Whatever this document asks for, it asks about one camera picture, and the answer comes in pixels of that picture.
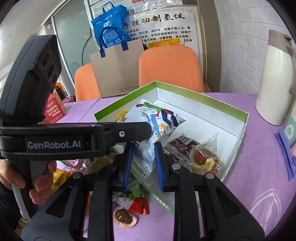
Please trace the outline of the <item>person's left hand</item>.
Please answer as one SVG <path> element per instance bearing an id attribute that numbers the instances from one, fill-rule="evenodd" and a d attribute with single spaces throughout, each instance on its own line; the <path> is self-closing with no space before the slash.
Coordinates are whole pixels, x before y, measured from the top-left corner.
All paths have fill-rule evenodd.
<path id="1" fill-rule="evenodd" d="M 48 161 L 46 172 L 36 179 L 34 188 L 29 192 L 34 204 L 44 205 L 51 197 L 56 168 L 56 161 Z M 25 188 L 26 186 L 21 175 L 9 165 L 6 159 L 1 159 L 1 183 L 10 190 L 12 190 L 13 185 L 18 188 Z"/>

